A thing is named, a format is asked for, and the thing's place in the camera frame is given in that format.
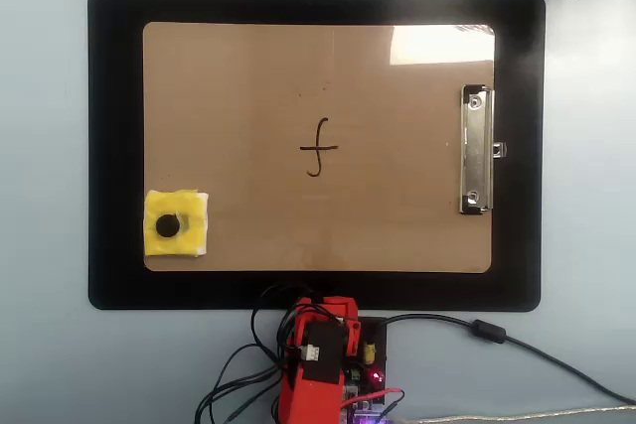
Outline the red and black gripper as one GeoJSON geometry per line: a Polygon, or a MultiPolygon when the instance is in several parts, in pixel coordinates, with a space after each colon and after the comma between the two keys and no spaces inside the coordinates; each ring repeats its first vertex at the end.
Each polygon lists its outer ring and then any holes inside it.
{"type": "Polygon", "coordinates": [[[359,308],[350,297],[325,297],[322,302],[302,297],[294,304],[294,332],[302,334],[309,321],[336,321],[347,328],[346,354],[357,354],[361,334],[359,308]]]}

